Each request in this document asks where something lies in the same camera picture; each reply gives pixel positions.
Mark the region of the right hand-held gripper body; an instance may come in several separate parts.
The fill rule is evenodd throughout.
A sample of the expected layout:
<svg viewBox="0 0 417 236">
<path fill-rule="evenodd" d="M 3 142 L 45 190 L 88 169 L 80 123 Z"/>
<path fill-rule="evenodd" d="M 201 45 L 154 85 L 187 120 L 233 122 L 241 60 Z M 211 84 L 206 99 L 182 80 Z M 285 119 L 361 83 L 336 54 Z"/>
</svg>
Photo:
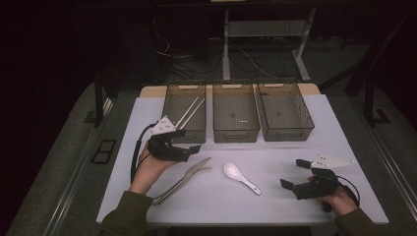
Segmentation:
<svg viewBox="0 0 417 236">
<path fill-rule="evenodd" d="M 333 194 L 340 186 L 338 177 L 333 170 L 355 164 L 354 160 L 323 154 L 319 154 L 311 162 L 310 170 L 313 173 L 313 179 L 307 183 L 294 186 L 294 194 L 298 200 L 314 199 Z"/>
</svg>

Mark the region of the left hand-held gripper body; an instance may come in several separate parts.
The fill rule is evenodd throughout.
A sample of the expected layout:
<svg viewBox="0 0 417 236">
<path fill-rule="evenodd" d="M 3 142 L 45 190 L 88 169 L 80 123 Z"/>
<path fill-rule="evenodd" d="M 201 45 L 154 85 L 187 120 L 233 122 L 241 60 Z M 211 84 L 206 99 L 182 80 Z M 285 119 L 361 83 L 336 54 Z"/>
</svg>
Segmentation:
<svg viewBox="0 0 417 236">
<path fill-rule="evenodd" d="M 148 150 L 160 160 L 187 162 L 190 151 L 188 148 L 174 147 L 171 133 L 178 130 L 167 116 L 162 117 L 154 127 L 150 129 Z"/>
</svg>

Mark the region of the smoky transparent plastic bin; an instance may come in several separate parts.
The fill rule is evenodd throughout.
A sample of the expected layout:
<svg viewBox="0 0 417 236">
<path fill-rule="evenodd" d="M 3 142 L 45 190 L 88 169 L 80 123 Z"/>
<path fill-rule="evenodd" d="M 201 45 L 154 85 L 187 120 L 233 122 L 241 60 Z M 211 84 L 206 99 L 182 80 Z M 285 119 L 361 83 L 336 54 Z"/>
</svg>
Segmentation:
<svg viewBox="0 0 417 236">
<path fill-rule="evenodd" d="M 217 144 L 257 141 L 260 121 L 251 82 L 213 84 L 212 128 Z"/>
<path fill-rule="evenodd" d="M 308 140 L 315 124 L 297 84 L 258 81 L 256 99 L 266 142 Z"/>
<path fill-rule="evenodd" d="M 195 107 L 203 98 L 207 100 L 204 83 L 168 85 L 161 116 L 167 116 L 176 125 L 197 96 L 200 98 L 194 104 Z M 187 131 L 185 137 L 173 139 L 174 144 L 203 144 L 206 141 L 206 110 L 207 106 L 204 102 L 183 129 Z"/>
</svg>

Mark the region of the steel table knife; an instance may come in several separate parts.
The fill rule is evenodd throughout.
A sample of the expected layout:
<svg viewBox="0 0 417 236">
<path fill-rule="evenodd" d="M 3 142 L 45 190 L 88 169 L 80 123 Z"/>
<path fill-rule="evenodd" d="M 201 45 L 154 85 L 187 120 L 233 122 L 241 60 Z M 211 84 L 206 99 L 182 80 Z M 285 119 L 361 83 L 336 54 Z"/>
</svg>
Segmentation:
<svg viewBox="0 0 417 236">
<path fill-rule="evenodd" d="M 173 194 L 175 194 L 180 188 L 182 188 L 197 172 L 201 170 L 206 170 L 206 164 L 210 161 L 210 157 L 207 157 L 192 167 L 190 167 L 184 174 L 184 176 L 176 182 L 171 188 L 169 188 L 167 191 L 165 191 L 160 196 L 156 197 L 152 204 L 154 206 L 161 205 L 164 201 L 166 201 L 169 197 L 171 197 Z"/>
</svg>

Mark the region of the white chopstick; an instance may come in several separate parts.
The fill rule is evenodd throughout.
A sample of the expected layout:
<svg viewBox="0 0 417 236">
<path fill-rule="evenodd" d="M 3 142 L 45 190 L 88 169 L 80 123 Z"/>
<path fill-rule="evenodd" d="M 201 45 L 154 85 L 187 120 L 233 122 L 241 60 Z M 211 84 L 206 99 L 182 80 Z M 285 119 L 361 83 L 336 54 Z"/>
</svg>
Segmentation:
<svg viewBox="0 0 417 236">
<path fill-rule="evenodd" d="M 179 125 L 179 129 L 183 130 L 186 125 L 189 123 L 189 121 L 194 117 L 194 115 L 197 113 L 197 111 L 200 109 L 200 107 L 202 106 L 202 104 L 206 101 L 205 98 L 203 98 L 200 103 L 195 107 L 193 106 L 195 109 L 192 111 L 190 110 L 190 112 L 187 114 L 187 116 L 184 118 L 183 122 Z"/>
<path fill-rule="evenodd" d="M 179 125 L 183 122 L 184 118 L 187 116 L 187 114 L 190 112 L 190 110 L 193 108 L 194 104 L 198 101 L 199 98 L 200 98 L 199 96 L 197 96 L 195 98 L 195 100 L 191 103 L 191 105 L 189 106 L 189 108 L 185 111 L 185 113 L 183 114 L 183 116 L 177 122 L 177 124 L 175 125 L 175 128 L 178 129 Z"/>
</svg>

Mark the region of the white ceramic soup spoon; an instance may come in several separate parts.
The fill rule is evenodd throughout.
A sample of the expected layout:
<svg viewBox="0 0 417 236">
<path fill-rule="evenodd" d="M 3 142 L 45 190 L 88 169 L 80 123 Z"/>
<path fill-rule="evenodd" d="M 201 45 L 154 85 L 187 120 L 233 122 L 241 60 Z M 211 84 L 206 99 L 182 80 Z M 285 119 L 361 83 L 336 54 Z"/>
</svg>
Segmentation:
<svg viewBox="0 0 417 236">
<path fill-rule="evenodd" d="M 262 194 L 262 191 L 249 180 L 247 180 L 241 173 L 240 169 L 233 163 L 225 163 L 223 166 L 224 174 L 235 181 L 241 182 L 249 187 L 257 196 Z"/>
</svg>

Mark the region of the person's right hand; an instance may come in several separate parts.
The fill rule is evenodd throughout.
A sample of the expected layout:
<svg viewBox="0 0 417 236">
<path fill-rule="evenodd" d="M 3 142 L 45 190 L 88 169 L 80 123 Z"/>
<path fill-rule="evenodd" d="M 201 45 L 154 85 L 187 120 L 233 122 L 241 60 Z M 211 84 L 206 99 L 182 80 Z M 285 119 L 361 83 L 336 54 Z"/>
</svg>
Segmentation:
<svg viewBox="0 0 417 236">
<path fill-rule="evenodd" d="M 338 187 L 331 195 L 316 198 L 316 201 L 319 204 L 330 204 L 336 216 L 343 216 L 358 208 L 354 200 L 342 187 Z"/>
</svg>

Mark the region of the person's left hand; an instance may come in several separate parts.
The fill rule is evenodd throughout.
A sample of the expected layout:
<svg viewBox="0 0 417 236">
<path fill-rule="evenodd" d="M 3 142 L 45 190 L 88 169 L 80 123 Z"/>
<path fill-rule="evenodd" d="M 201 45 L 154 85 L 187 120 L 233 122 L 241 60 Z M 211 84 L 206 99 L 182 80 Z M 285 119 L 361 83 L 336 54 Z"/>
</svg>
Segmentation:
<svg viewBox="0 0 417 236">
<path fill-rule="evenodd" d="M 152 156 L 146 148 L 140 155 L 140 162 L 141 164 L 137 168 L 134 180 L 128 191 L 141 195 L 146 195 L 160 175 L 166 169 L 176 164 L 176 161 L 160 160 Z"/>
</svg>

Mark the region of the dark metal stand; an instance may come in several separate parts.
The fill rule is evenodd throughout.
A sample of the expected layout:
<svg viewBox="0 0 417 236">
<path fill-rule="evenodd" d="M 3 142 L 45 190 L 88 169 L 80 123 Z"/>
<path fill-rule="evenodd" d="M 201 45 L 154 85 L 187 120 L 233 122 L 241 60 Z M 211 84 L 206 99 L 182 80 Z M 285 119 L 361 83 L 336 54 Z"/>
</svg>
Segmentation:
<svg viewBox="0 0 417 236">
<path fill-rule="evenodd" d="M 98 72 L 94 79 L 95 128 L 100 125 L 104 117 L 104 96 L 111 97 L 112 94 L 113 85 L 110 72 L 108 70 Z"/>
<path fill-rule="evenodd" d="M 364 56 L 353 66 L 353 74 L 344 91 L 349 96 L 356 96 L 363 89 L 364 117 L 372 126 L 376 120 L 373 117 L 374 91 L 376 79 L 372 76 L 386 47 L 386 37 L 390 28 L 386 26 L 386 18 L 382 15 L 363 13 L 354 17 L 353 34 L 370 40 L 370 46 Z"/>
</svg>

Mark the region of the white metal desk frame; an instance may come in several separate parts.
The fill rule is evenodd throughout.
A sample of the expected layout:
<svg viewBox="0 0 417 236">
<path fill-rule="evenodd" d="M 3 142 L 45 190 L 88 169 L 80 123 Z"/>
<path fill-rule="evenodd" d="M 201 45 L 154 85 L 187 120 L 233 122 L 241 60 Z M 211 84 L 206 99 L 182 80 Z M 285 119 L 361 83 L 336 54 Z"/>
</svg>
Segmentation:
<svg viewBox="0 0 417 236">
<path fill-rule="evenodd" d="M 229 60 L 229 39 L 231 37 L 296 37 L 300 38 L 298 47 L 291 51 L 296 68 L 303 82 L 311 80 L 303 61 L 303 52 L 309 38 L 310 30 L 317 9 L 312 8 L 305 20 L 249 20 L 233 21 L 230 12 L 224 12 L 222 76 L 231 79 Z"/>
</svg>

